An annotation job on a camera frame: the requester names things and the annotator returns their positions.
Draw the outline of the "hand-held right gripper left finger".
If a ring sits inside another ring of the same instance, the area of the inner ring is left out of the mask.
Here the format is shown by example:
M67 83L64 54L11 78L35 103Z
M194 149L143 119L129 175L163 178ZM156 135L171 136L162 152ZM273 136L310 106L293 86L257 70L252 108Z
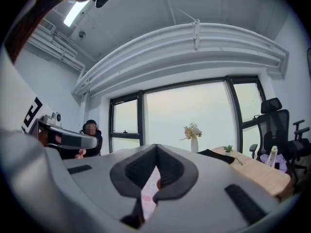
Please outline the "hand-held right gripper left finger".
M82 160L67 160L81 192L70 210L77 229L155 229L156 214L144 219L142 189L156 166L156 145Z

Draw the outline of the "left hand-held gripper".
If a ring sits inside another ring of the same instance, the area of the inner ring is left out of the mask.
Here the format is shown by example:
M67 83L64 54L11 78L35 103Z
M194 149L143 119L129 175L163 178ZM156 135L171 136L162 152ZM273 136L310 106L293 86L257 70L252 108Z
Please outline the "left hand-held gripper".
M98 139L86 134L75 133L59 127L46 129L41 123L44 116L51 116L53 110L36 97L28 109L21 125L21 132L35 137L42 145L55 146L67 150L92 149L97 147ZM48 132L60 136L60 143L48 143Z

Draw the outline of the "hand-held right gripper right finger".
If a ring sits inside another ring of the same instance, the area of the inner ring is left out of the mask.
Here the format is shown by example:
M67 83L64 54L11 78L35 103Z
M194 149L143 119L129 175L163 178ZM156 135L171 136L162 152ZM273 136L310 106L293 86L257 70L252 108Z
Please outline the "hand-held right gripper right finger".
M147 233L240 233L246 230L249 223L225 191L231 184L238 185L266 214L278 207L275 197L231 165L188 150L168 149L196 165L198 180L184 197L158 202L145 223Z

